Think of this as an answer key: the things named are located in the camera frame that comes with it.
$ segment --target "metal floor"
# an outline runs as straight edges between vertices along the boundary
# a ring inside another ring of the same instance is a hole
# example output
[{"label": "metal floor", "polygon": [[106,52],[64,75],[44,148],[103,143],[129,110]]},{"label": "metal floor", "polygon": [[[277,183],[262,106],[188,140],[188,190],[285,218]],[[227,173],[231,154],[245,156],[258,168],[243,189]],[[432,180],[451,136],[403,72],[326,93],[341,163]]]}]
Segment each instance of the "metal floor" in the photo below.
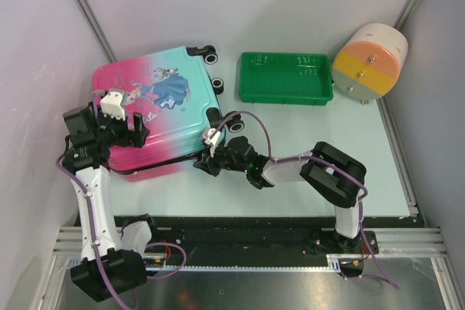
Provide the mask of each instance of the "metal floor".
[{"label": "metal floor", "polygon": [[[441,310],[441,292],[428,258],[381,260],[400,286],[373,280],[345,282],[334,273],[180,272],[138,288],[139,309],[163,310]],[[372,261],[365,274],[379,274]],[[124,297],[132,305],[132,296]],[[119,309],[113,300],[95,303],[66,277],[63,310]]]}]

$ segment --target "white table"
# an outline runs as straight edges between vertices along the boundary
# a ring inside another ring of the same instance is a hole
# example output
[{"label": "white table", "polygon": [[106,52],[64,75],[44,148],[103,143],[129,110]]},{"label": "white table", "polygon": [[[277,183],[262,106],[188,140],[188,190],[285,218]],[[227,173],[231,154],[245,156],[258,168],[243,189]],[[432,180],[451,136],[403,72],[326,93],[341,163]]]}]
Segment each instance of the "white table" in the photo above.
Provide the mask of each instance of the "white table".
[{"label": "white table", "polygon": [[[210,76],[225,81],[219,96],[223,113],[249,110],[267,127],[273,155],[282,157],[311,150],[326,141],[359,160],[368,169],[369,195],[364,200],[366,216],[409,216],[387,135],[375,102],[362,106],[334,88],[334,98],[325,107],[242,103],[237,95],[236,59],[220,57],[207,66]],[[247,115],[244,130],[255,149],[267,154],[266,139],[259,124]],[[307,183],[288,183],[257,190],[242,173],[222,171],[212,177],[191,168],[140,182],[124,181],[112,174],[109,187],[113,214],[163,216],[332,216],[333,206]]]}]

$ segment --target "suitcase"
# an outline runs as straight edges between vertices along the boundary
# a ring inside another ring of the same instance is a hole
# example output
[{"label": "suitcase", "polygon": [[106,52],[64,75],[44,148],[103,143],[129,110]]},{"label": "suitcase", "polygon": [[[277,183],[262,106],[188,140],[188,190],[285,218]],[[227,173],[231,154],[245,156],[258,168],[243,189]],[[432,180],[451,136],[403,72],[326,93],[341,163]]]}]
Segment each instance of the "suitcase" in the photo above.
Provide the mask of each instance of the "suitcase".
[{"label": "suitcase", "polygon": [[[129,181],[139,181],[192,166],[186,160],[205,148],[202,132],[223,120],[216,97],[223,91],[223,82],[220,78],[210,80],[204,66],[216,61],[213,46],[181,46],[110,63],[95,71],[94,91],[126,91],[129,127],[134,127],[130,115],[138,112],[150,130],[142,148],[113,147],[110,169]],[[227,127],[240,131],[243,122],[234,120]]]}]

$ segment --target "yellow drawer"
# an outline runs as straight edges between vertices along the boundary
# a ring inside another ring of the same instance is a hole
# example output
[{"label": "yellow drawer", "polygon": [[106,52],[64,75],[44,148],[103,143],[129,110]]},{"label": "yellow drawer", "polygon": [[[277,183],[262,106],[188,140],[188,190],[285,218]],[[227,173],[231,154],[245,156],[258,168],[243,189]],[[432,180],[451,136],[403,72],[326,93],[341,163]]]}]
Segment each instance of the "yellow drawer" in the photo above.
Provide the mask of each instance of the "yellow drawer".
[{"label": "yellow drawer", "polygon": [[333,66],[343,74],[353,78],[355,81],[367,86],[380,95],[385,95],[396,82],[396,79],[359,61],[344,51],[339,52],[336,56]]}]

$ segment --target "green tray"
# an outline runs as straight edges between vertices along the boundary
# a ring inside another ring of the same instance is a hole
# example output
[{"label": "green tray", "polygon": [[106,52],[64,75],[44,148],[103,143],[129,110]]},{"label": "green tray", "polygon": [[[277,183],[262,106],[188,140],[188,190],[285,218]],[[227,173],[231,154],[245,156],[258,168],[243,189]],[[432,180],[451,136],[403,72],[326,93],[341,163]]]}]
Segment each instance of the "green tray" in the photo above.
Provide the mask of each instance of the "green tray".
[{"label": "green tray", "polygon": [[333,99],[328,56],[244,52],[239,96],[251,103],[326,105]]}]

